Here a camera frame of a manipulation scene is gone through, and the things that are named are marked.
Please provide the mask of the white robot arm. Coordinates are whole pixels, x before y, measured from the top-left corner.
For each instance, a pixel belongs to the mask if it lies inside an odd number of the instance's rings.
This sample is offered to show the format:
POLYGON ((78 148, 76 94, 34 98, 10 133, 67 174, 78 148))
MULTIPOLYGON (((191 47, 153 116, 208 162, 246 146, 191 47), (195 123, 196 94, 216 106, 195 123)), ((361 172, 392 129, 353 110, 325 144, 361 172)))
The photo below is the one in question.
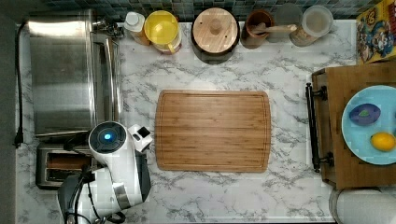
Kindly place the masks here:
POLYGON ((123 211, 143 203, 151 188, 144 151, 152 142, 150 131, 106 121, 88 137, 91 154, 102 165, 87 165, 70 175, 58 189, 63 224, 124 223, 123 211))

